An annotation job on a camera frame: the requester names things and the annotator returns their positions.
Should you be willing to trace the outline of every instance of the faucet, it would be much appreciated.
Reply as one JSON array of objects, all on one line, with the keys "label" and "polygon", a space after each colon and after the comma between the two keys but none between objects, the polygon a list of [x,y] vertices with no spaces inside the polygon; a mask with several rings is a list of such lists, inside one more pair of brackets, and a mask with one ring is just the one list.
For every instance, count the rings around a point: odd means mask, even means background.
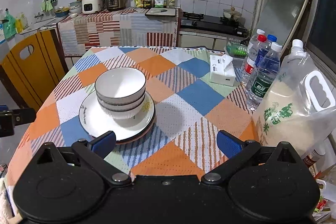
[{"label": "faucet", "polygon": [[44,14],[40,14],[40,12],[38,12],[38,14],[34,16],[34,18],[36,19],[36,22],[37,22],[37,19],[43,16]]}]

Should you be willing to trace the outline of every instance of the gas stove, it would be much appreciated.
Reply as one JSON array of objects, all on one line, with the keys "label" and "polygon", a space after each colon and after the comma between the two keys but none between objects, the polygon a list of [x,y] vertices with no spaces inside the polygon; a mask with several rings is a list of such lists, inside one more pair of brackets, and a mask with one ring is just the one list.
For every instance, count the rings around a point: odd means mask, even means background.
[{"label": "gas stove", "polygon": [[237,21],[225,17],[213,17],[187,12],[183,12],[181,28],[220,32],[238,37],[247,37],[248,35],[248,30]]}]

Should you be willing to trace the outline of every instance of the screw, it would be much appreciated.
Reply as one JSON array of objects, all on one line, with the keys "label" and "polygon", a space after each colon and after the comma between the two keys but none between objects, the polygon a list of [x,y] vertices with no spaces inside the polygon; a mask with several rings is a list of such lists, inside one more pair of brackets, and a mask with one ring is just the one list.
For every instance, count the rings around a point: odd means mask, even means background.
[{"label": "screw", "polygon": [[207,173],[204,175],[204,179],[209,182],[215,182],[221,179],[221,175],[218,173]]},{"label": "screw", "polygon": [[162,185],[170,185],[171,184],[171,181],[170,180],[165,180],[162,182]]},{"label": "screw", "polygon": [[128,175],[125,173],[116,173],[114,175],[112,175],[112,179],[115,182],[122,182],[128,179]]}]

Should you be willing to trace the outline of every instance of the bowl rim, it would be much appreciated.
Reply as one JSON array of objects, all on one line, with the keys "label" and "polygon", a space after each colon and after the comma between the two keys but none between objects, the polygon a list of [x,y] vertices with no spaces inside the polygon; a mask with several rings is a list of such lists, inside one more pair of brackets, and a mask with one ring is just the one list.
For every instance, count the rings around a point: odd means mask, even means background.
[{"label": "bowl rim", "polygon": [[[143,86],[142,86],[139,90],[137,90],[136,92],[134,92],[134,93],[132,93],[132,94],[130,94],[130,95],[124,96],[124,97],[108,97],[108,96],[105,96],[105,95],[101,94],[100,92],[98,92],[98,90],[97,90],[97,81],[98,81],[99,77],[101,77],[104,73],[107,73],[108,71],[112,71],[112,70],[114,70],[114,69],[121,69],[121,68],[133,69],[133,70],[137,70],[137,71],[139,71],[140,73],[142,73],[142,75],[143,75],[143,77],[144,77],[144,80],[145,80],[144,83],[143,83]],[[101,97],[105,97],[105,98],[109,98],[109,99],[121,99],[121,98],[128,98],[128,97],[131,97],[132,95],[134,95],[134,94],[136,94],[137,92],[139,92],[140,90],[142,90],[143,87],[146,86],[146,82],[147,82],[146,76],[145,76],[145,74],[144,74],[141,70],[138,70],[138,69],[136,69],[136,68],[130,68],[130,67],[118,67],[118,68],[113,68],[113,69],[104,71],[101,75],[99,75],[99,76],[97,77],[97,79],[95,80],[95,82],[94,82],[94,88],[95,88],[95,90],[96,90],[96,92],[97,92],[97,95],[99,94]],[[117,104],[117,105],[128,105],[128,104],[134,103],[135,101],[139,100],[139,99],[141,98],[141,96],[140,96],[138,99],[136,99],[136,100],[134,100],[134,101],[132,101],[132,102],[128,102],[128,103],[126,103],[126,104]]]},{"label": "bowl rim", "polygon": [[97,101],[98,101],[98,103],[99,103],[102,107],[108,109],[109,111],[112,111],[112,112],[126,112],[126,111],[133,110],[134,108],[137,108],[139,105],[141,105],[141,104],[143,103],[143,101],[145,100],[145,97],[146,97],[145,92],[143,92],[143,95],[141,95],[141,97],[143,97],[143,98],[142,98],[141,102],[140,102],[136,107],[133,107],[133,108],[131,108],[131,109],[127,109],[127,110],[111,110],[111,109],[109,109],[109,108],[103,106],[103,105],[100,103],[100,100],[102,100],[102,101],[103,101],[105,104],[107,104],[107,105],[113,105],[113,104],[110,104],[110,103],[105,102],[103,99],[101,99],[101,98],[98,97],[98,96],[97,96]]}]

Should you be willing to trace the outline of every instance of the red bottle cap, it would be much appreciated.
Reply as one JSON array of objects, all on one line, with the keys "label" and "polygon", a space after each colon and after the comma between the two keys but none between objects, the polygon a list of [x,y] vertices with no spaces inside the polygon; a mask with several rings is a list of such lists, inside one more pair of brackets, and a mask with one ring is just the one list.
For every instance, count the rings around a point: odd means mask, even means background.
[{"label": "red bottle cap", "polygon": [[267,37],[265,37],[264,35],[260,34],[260,35],[258,35],[258,40],[260,42],[265,42],[267,40]]}]

